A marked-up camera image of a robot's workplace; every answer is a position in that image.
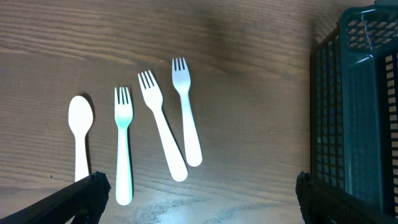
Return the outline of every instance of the fork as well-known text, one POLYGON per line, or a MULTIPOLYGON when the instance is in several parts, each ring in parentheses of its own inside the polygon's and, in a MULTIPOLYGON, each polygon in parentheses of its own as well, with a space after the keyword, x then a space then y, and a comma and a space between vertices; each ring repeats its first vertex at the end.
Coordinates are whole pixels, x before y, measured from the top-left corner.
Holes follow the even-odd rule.
POLYGON ((174 88, 179 93, 181 100, 185 155, 188 164, 196 167, 201 164, 202 155, 191 104, 189 102, 191 78, 184 58, 182 58, 182 61, 181 58, 172 59, 172 77, 174 88))
POLYGON ((184 181, 188 177, 188 170, 163 114, 162 92, 150 71, 138 74, 138 80, 145 104, 155 116, 170 173, 175 181, 184 181))
POLYGON ((118 165, 116 169, 116 201, 128 205, 132 200, 132 177, 127 143, 127 129, 132 121, 132 101, 127 87, 114 89, 114 120, 118 126, 118 165))

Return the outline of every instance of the fork handle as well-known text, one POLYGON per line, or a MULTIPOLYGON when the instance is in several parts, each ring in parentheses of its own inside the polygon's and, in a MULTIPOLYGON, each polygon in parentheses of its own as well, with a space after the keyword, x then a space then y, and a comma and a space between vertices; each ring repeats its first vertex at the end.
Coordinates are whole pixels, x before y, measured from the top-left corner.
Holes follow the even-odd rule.
POLYGON ((128 205, 132 200, 132 177, 127 144, 127 128, 118 130, 118 165, 116 169, 116 201, 128 205))
POLYGON ((182 123, 184 132, 185 156, 190 166, 199 166, 202 162, 200 143, 197 129, 193 120, 191 104, 188 93, 180 95, 182 109, 182 123))
POLYGON ((170 173, 175 181, 184 181, 188 177, 187 166, 166 122, 163 111, 154 111, 154 116, 170 173))

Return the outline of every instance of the cutlery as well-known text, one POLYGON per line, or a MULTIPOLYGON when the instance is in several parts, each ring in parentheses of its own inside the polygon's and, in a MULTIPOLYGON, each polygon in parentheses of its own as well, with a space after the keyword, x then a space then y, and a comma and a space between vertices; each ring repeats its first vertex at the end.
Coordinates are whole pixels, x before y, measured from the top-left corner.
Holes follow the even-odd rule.
POLYGON ((89 175, 85 138, 93 124, 93 111, 82 96, 75 96, 69 104, 68 122, 75 135, 75 182, 89 175))
POLYGON ((116 201, 128 205, 132 200, 132 177, 127 143, 127 129, 132 121, 132 101, 129 90, 114 89, 114 120, 118 126, 118 164, 116 169, 116 201))
POLYGON ((202 162, 200 143, 197 129, 193 120, 191 104, 189 102, 189 88, 191 78, 185 59, 172 59, 173 85, 180 95, 182 109, 182 123, 184 133, 185 156, 190 166, 199 166, 202 162))
POLYGON ((187 166, 163 114, 163 96, 160 88, 150 71, 138 74, 138 80, 145 104, 155 116, 170 173, 175 181, 184 181, 188 177, 187 166))

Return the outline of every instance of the plastic basket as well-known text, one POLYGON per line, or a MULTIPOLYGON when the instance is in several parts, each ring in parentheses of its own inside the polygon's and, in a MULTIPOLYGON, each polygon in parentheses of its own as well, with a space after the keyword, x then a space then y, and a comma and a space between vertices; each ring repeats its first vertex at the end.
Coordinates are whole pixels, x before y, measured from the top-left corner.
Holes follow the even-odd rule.
POLYGON ((393 216, 397 35, 397 6, 351 8, 310 58, 312 174, 393 216))

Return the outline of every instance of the white plastic spoon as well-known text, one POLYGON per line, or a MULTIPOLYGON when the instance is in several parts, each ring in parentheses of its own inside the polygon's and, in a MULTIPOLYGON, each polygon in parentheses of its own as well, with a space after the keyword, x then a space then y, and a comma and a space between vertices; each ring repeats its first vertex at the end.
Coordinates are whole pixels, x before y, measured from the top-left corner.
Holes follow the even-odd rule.
POLYGON ((69 104, 69 127, 75 135, 75 182, 87 177, 86 134, 93 124, 93 111, 82 96, 75 96, 69 104))

